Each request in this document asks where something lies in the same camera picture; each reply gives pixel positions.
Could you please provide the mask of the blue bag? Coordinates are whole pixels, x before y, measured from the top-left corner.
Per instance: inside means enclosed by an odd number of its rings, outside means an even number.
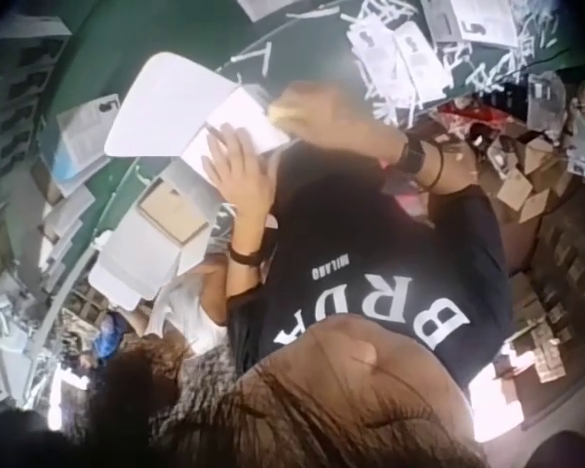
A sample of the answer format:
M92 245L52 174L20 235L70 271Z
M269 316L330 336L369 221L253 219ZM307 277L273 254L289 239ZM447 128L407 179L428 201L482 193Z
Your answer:
M93 341L93 350L99 361L105 362L117 352L128 328L129 324L121 314L111 311L104 316Z

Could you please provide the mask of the white plastic bag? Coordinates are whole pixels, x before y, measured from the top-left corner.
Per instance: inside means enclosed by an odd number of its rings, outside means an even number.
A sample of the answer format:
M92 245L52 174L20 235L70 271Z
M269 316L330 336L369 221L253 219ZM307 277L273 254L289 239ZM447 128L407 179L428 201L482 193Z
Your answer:
M226 327L217 325L201 303L202 275L176 278L163 287L152 308L144 334L163 338L176 330L196 355L202 355L224 341Z

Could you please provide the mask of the stack of printed leaflets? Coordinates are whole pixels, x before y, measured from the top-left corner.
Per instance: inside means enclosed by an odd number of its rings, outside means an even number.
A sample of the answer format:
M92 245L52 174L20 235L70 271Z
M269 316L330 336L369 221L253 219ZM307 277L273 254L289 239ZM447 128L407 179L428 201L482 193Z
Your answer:
M51 170L57 185L75 181L105 155L104 145L120 106L119 97L112 94L57 116L59 142Z

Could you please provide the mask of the grey storage rack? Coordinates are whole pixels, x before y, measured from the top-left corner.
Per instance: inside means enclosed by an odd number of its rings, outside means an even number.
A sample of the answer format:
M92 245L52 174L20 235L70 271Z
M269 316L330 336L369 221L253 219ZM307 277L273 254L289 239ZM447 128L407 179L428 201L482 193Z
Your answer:
M71 36L58 17L10 14L0 21L0 216L11 199L12 173L30 152L39 101Z

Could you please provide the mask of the large white box lid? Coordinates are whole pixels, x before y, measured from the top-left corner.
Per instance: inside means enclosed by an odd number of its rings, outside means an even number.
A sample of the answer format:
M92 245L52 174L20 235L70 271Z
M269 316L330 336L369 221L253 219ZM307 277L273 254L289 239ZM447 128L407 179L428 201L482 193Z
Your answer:
M110 157L177 157L238 87L170 52L152 56L128 90L104 145Z

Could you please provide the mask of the person's left hand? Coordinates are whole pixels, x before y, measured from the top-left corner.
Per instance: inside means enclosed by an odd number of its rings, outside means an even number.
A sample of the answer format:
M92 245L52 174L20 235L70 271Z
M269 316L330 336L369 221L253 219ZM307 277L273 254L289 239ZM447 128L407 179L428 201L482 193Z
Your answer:
M251 254L261 248L266 220L275 200L280 155L259 156L264 172L259 180L235 179L225 185L214 185L225 201L236 207L231 244L240 254Z

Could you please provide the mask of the person's right hand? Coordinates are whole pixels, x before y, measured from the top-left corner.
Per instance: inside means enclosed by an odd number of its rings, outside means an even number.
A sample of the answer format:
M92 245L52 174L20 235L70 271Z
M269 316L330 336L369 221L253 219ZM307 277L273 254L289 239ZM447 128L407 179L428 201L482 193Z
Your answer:
M336 111L330 134L322 141L305 141L327 150L342 150L367 156L388 163L396 163L407 142L401 130L387 126L372 118L337 87L328 84L336 92ZM271 103L267 109L271 121Z

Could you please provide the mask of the heap of cardboard boxes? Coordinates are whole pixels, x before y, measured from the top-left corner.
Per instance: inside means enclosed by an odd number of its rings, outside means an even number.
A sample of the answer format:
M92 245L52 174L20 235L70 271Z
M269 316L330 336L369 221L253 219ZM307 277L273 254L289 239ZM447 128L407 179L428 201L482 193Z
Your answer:
M527 122L491 109L465 134L501 223L536 226L500 363L520 391L585 375L585 80L536 76L529 99Z

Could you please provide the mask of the small white box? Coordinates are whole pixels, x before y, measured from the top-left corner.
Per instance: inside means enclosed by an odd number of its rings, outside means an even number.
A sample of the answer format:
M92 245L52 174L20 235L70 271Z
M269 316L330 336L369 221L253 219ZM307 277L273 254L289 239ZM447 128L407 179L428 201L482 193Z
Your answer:
M229 124L235 130L245 129L259 154L288 144L290 138L274 127L267 117L263 106L267 101L267 93L258 85L237 87L208 116L202 128L184 149L181 160L199 176L209 180L202 165L202 157L210 156L208 126L219 130L224 124Z

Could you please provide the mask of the heap of printed paper packets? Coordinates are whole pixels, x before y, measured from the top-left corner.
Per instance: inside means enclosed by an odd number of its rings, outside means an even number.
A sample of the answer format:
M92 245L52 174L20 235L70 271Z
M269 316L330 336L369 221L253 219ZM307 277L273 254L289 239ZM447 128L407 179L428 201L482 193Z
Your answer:
M409 128L417 111L447 98L452 75L416 22L407 20L392 30L370 14L350 24L347 38L375 119L397 124L405 115Z

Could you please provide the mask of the black wrist band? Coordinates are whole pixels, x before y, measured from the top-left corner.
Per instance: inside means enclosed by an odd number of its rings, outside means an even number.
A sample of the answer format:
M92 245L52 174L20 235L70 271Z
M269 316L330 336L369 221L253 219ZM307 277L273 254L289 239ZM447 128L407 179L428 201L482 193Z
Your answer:
M407 134L407 142L404 145L396 168L408 175L415 176L420 172L425 160L425 151L422 141L416 136Z
M243 254L237 252L231 243L228 244L228 254L234 262L248 267L259 267L264 259L263 248L253 253Z

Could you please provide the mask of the open white carton brown insert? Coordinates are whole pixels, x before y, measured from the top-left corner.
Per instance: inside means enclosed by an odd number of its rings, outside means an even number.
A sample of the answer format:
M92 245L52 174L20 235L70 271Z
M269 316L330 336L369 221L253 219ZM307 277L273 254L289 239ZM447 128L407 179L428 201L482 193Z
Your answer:
M154 299L203 260L221 207L213 186L184 161L173 160L110 233L89 284L128 311Z

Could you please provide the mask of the grey patterned cloth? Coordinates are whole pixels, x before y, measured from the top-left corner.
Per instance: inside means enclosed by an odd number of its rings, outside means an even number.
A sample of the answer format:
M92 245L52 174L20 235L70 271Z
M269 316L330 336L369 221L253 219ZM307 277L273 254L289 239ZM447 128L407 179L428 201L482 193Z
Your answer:
M231 240L236 219L236 207L222 203L214 219L210 238L206 247L206 255L225 254Z

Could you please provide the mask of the white printed sheet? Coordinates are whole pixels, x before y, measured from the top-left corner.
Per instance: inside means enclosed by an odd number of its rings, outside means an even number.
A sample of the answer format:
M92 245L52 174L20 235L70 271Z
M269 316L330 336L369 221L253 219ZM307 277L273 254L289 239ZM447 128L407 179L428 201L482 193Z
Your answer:
M458 37L486 45L517 48L517 26L509 0L449 0Z

